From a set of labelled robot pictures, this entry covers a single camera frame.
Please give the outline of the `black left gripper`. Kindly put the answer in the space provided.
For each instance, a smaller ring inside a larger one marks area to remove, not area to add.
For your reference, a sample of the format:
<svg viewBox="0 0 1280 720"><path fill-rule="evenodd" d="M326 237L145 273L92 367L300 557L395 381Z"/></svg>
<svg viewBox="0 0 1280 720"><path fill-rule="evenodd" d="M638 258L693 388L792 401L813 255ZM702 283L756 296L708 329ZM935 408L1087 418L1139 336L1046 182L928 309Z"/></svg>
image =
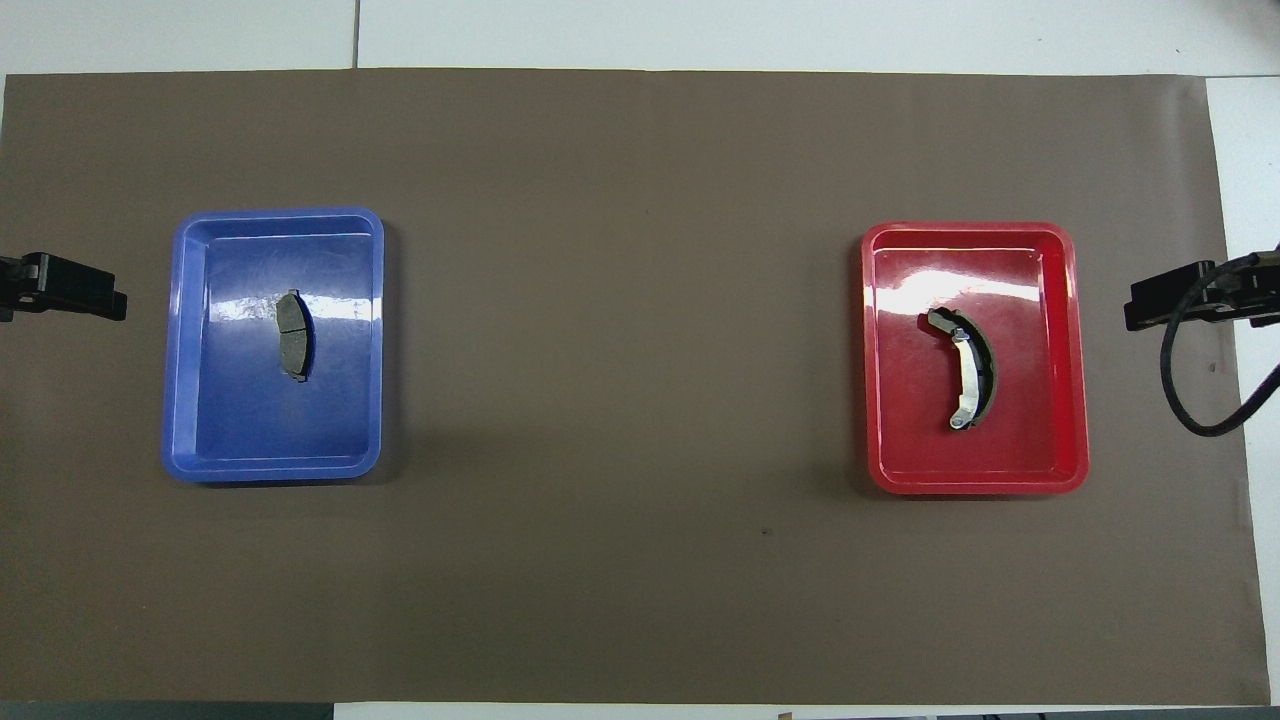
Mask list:
<svg viewBox="0 0 1280 720"><path fill-rule="evenodd" d="M1 256L1 323L47 310L123 322L127 309L114 273L44 252Z"/></svg>

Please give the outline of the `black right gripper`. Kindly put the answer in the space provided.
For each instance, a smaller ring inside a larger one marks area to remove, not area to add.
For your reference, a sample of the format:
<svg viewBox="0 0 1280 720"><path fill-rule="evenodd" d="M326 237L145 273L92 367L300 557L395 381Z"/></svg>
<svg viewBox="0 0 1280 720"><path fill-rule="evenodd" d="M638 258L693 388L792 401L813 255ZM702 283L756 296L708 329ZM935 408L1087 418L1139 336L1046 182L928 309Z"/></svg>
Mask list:
<svg viewBox="0 0 1280 720"><path fill-rule="evenodd" d="M1124 322L1130 332L1162 325L1192 287L1213 269L1212 314L1248 320L1253 328L1279 324L1279 251L1249 252L1217 265L1199 260L1148 277L1130 286Z"/></svg>

